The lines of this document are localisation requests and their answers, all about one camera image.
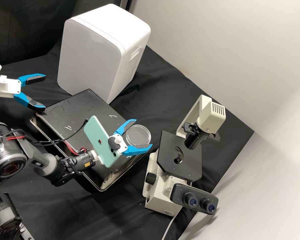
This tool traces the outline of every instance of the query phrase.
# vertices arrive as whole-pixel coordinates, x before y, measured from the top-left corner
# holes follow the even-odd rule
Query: black cloth
[[[62,36],[76,0],[0,0],[0,64],[42,56]]]
[[[45,105],[56,103],[69,96],[57,84],[59,51],[57,47],[45,56],[5,65],[2,74],[9,78],[46,74],[46,81],[26,86],[24,92]],[[153,152],[161,131],[174,133],[200,94],[205,93],[147,47],[132,82],[110,105],[124,118],[136,118],[149,128]],[[0,121],[9,127],[23,128],[36,136],[29,123],[32,115],[33,111],[15,100],[0,98]],[[203,144],[203,177],[193,184],[209,192],[253,133],[229,111],[226,115],[219,130],[221,141],[206,140]],[[144,208],[142,188],[148,156],[105,192],[90,194],[75,180],[56,188],[30,167],[2,188],[10,193],[36,240],[161,239],[171,217]],[[177,239],[193,215],[182,209],[166,239]]]

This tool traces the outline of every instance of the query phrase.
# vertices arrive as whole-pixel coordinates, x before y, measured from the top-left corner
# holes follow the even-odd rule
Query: white storage box
[[[114,4],[68,19],[59,86],[72,95],[90,88],[110,103],[132,80],[150,32],[148,24]]]

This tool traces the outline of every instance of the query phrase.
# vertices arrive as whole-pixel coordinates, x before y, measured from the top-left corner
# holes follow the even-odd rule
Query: metal tray
[[[95,115],[109,135],[126,120],[105,103],[92,90],[87,89],[61,102],[46,108],[44,113],[35,113],[30,122],[48,139],[65,139],[77,131],[86,118]],[[81,147],[93,149],[83,129],[78,131],[67,143],[78,152]],[[70,151],[63,143],[52,146],[64,157]],[[143,155],[124,156],[107,168],[99,162],[84,172],[84,177],[99,191],[104,191],[129,170]]]

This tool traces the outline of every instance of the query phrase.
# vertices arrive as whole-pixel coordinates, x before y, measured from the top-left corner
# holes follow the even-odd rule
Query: petri dish
[[[132,125],[126,133],[127,143],[131,146],[139,147],[150,143],[150,131],[143,125]]]

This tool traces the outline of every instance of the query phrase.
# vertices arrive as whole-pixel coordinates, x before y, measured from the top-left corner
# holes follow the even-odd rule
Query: sticker label
[[[31,163],[32,163],[33,165],[36,165],[37,167],[43,167],[43,164],[40,163],[40,162],[38,162],[38,161],[36,161],[36,160],[33,160]]]
[[[164,213],[164,214],[167,214],[167,215],[173,215],[173,213],[168,212],[168,211],[166,211],[166,210],[163,210],[163,213]]]

